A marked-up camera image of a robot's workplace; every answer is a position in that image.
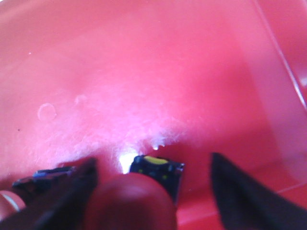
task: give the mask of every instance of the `pink plastic surface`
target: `pink plastic surface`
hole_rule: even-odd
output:
[[[0,179],[88,155],[184,162],[180,230],[221,224],[221,152],[307,207],[304,0],[3,0]]]

